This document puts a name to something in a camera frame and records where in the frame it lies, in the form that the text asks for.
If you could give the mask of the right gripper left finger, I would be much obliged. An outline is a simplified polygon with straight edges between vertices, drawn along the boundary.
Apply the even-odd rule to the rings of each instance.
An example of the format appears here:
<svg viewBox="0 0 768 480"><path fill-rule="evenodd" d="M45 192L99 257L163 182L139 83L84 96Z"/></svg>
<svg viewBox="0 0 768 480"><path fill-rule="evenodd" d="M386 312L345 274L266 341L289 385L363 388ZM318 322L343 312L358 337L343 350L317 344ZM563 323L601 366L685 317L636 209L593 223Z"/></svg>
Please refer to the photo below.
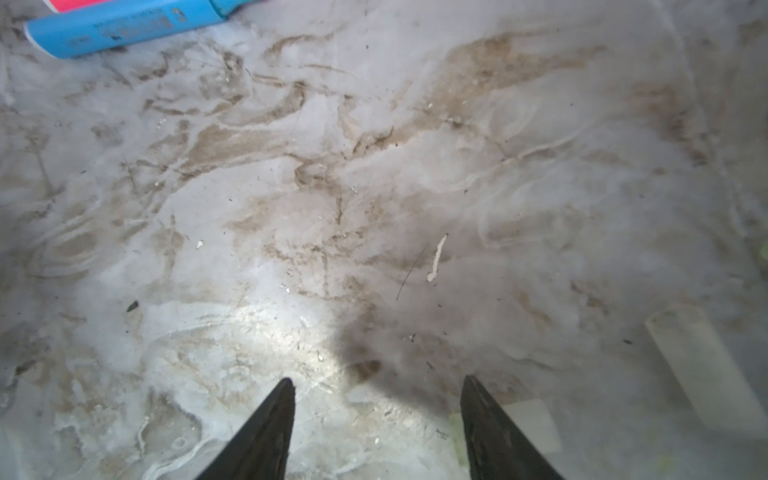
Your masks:
<svg viewBox="0 0 768 480"><path fill-rule="evenodd" d="M283 480L295 409L295 386L283 378L197 479Z"/></svg>

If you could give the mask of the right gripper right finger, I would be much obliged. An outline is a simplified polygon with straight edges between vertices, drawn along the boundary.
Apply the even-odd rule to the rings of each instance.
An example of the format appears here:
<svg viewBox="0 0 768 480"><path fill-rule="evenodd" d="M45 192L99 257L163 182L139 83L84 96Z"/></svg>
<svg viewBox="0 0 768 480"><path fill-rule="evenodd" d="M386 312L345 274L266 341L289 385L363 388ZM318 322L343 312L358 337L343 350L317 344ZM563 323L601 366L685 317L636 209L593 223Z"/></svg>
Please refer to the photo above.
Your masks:
<svg viewBox="0 0 768 480"><path fill-rule="evenodd" d="M465 377L461 417L472 480L562 480L473 375Z"/></svg>

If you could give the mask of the blue highlighter pen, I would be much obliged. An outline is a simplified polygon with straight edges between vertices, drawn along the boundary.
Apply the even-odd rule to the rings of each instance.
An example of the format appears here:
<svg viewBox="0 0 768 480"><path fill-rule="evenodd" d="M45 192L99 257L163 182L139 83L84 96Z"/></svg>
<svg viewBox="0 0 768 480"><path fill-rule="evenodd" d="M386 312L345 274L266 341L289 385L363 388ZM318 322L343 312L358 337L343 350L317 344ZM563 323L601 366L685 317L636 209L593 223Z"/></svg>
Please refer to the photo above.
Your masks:
<svg viewBox="0 0 768 480"><path fill-rule="evenodd" d="M26 38L58 59L222 23L249 0L105 1L28 21Z"/></svg>

